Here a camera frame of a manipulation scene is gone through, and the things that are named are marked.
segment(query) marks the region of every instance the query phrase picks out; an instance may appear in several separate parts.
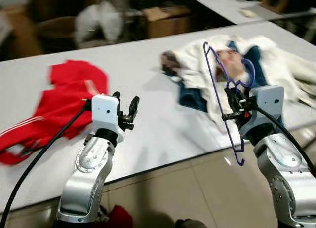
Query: brown box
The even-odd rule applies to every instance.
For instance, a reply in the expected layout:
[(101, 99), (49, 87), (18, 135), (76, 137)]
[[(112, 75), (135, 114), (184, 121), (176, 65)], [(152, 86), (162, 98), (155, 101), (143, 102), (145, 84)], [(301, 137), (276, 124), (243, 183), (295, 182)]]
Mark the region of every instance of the brown box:
[(158, 38), (187, 33), (190, 28), (190, 10), (185, 6), (143, 10), (147, 37)]

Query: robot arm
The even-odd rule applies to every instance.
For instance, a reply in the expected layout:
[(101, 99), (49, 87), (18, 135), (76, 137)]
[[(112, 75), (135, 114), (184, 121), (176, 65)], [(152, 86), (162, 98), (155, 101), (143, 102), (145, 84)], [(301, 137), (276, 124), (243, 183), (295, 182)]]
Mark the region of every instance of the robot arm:
[(240, 135), (248, 139), (258, 159), (258, 167), (272, 192), (280, 227), (316, 227), (316, 178), (292, 142), (257, 110), (258, 106), (281, 120), (284, 89), (279, 86), (253, 88), (250, 97), (226, 89)]
[(94, 135), (85, 140), (77, 154), (75, 170), (60, 198), (55, 227), (88, 227), (98, 216), (104, 181), (112, 168), (115, 147), (124, 140), (126, 129), (133, 129), (139, 97), (129, 107), (129, 115), (120, 111), (120, 93), (96, 95), (91, 101)]

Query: red object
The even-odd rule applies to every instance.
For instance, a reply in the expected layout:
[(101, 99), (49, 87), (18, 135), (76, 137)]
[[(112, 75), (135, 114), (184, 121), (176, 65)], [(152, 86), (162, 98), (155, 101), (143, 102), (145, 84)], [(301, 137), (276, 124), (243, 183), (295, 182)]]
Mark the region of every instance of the red object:
[(133, 228), (133, 218), (126, 210), (118, 205), (115, 205), (112, 212), (109, 214), (109, 221), (98, 222), (94, 228)]
[[(45, 146), (52, 137), (78, 113), (82, 99), (91, 99), (96, 94), (107, 94), (107, 76), (97, 67), (85, 61), (68, 60), (53, 65), (50, 81), (55, 89), (44, 91), (32, 118), (0, 133), (0, 162), (17, 164), (34, 151)], [(84, 112), (66, 132), (71, 139), (91, 123), (91, 112)], [(9, 147), (22, 144), (21, 152)]]

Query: white cloth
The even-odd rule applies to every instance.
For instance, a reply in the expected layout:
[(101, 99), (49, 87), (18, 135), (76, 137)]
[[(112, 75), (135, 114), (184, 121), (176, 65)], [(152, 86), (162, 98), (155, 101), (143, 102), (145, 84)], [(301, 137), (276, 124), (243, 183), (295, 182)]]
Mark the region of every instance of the white cloth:
[(91, 38), (94, 32), (102, 28), (108, 43), (115, 43), (123, 30), (123, 17), (108, 1), (91, 5), (76, 18), (75, 41), (77, 45)]
[[(215, 51), (219, 51), (229, 49), (227, 45), (232, 40), (242, 55), (246, 54), (255, 45), (259, 47), (261, 52), (260, 65), (265, 78), (269, 85), (284, 87), (285, 100), (295, 101), (307, 97), (300, 90), (293, 76), (298, 79), (308, 79), (316, 83), (315, 64), (279, 49), (273, 41), (264, 36), (257, 36), (249, 40), (228, 35), (211, 36), (194, 41), (181, 49), (175, 50), (176, 59), (182, 69), (179, 75), (185, 87), (201, 89), (202, 97), (207, 101), (209, 117), (218, 125), (222, 132), (225, 132), (226, 129), (221, 119), (221, 112), (207, 67), (203, 44), (206, 41)], [(215, 57), (210, 52), (208, 58), (212, 74), (216, 77)], [(231, 109), (224, 91), (225, 86), (222, 83), (216, 84), (224, 112), (230, 113)]]

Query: tiled floor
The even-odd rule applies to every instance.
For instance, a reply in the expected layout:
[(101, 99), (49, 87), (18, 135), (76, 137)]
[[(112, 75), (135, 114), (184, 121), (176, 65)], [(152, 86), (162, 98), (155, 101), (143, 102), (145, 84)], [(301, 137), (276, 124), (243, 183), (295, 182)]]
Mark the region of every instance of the tiled floor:
[[(293, 132), (301, 145), (316, 128)], [(104, 187), (102, 204), (123, 206), (135, 228), (172, 228), (177, 219), (191, 218), (209, 228), (274, 228), (271, 193), (260, 173), (252, 146), (237, 165), (232, 150), (223, 150)], [(316, 147), (308, 151), (316, 161)], [(50, 228), (58, 201), (10, 214), (8, 228)]]

